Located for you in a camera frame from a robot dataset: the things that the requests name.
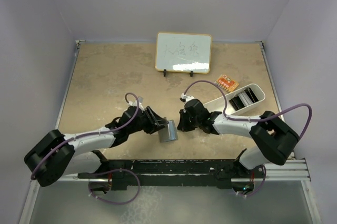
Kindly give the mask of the grey card holder wallet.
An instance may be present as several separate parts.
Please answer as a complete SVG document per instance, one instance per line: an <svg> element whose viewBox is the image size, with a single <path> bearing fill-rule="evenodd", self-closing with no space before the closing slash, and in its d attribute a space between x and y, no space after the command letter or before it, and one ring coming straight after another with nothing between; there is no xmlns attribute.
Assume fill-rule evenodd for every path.
<svg viewBox="0 0 337 224"><path fill-rule="evenodd" d="M158 136L161 143L178 140L177 128L174 120L169 120L168 124L158 131Z"/></svg>

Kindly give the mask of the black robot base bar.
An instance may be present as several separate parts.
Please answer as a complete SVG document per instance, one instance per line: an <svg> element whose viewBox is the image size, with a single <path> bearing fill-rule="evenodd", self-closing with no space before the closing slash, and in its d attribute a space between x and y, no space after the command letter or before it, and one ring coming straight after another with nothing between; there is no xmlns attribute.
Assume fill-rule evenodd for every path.
<svg viewBox="0 0 337 224"><path fill-rule="evenodd" d="M80 179L111 182L111 190L125 190L128 186L158 187L215 187L251 191L255 179L265 178L263 166L253 170L242 167L236 159L107 159L96 150L97 170L82 171Z"/></svg>

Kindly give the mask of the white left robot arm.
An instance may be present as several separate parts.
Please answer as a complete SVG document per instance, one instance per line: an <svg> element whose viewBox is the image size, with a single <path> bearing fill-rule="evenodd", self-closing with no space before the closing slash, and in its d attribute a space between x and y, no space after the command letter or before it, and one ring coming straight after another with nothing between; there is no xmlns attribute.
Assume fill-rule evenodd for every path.
<svg viewBox="0 0 337 224"><path fill-rule="evenodd" d="M51 130L26 154L24 163L31 171L31 179L46 187L65 174L76 156L116 147L139 131L151 135L164 129L168 123L149 106L144 109L130 106L121 116L97 130L77 134Z"/></svg>

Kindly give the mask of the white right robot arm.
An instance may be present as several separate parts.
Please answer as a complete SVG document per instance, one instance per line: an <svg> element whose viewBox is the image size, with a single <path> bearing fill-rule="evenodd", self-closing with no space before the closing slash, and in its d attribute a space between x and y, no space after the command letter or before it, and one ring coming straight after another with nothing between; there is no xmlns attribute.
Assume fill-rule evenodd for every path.
<svg viewBox="0 0 337 224"><path fill-rule="evenodd" d="M271 162L284 165L300 136L271 111L260 116L225 116L220 111L208 111L194 97L181 98L177 129L183 132L200 129L206 134L238 135L253 139L256 146L244 150L236 159L234 171L239 177L247 177L255 167Z"/></svg>

